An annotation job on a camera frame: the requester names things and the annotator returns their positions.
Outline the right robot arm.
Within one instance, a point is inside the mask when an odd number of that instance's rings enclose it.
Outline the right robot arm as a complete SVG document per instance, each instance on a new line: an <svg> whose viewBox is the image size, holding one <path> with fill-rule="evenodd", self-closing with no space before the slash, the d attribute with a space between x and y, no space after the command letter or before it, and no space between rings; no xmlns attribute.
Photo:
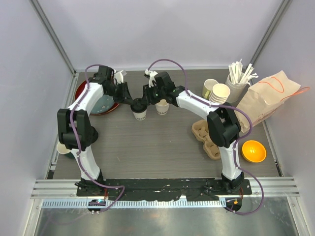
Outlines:
<svg viewBox="0 0 315 236"><path fill-rule="evenodd" d="M175 86L167 72L146 70L144 75L149 84L143 87L143 103L153 105L164 99L168 104L206 119L210 139L220 151L222 190L227 194L238 191L244 181L244 172L239 167L237 147L241 126L233 108L227 103L218 105L206 101L184 86Z"/></svg>

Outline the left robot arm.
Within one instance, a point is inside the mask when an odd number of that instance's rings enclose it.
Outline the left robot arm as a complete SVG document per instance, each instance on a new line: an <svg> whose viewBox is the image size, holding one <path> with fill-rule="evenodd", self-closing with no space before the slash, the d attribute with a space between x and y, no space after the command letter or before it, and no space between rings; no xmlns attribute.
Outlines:
<svg viewBox="0 0 315 236"><path fill-rule="evenodd" d="M133 100L124 81L125 71L102 64L86 84L78 98L66 109L57 112L59 142L74 155L81 172L81 184L88 186L94 196L100 196L107 185L101 169L96 164L92 144L98 132L91 125L90 114L97 101L104 95L111 96L116 103L132 105Z"/></svg>

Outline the white paper cup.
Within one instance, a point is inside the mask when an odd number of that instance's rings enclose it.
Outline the white paper cup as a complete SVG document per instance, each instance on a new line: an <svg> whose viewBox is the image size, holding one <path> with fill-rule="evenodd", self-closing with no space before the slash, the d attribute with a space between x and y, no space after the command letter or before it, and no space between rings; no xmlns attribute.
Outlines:
<svg viewBox="0 0 315 236"><path fill-rule="evenodd" d="M146 118L147 110L143 110L141 112L132 111L135 119L137 121L143 121Z"/></svg>
<svg viewBox="0 0 315 236"><path fill-rule="evenodd" d="M159 115L165 115L168 112L169 109L169 103L165 99L162 99L160 102L158 102L156 105L156 110Z"/></svg>

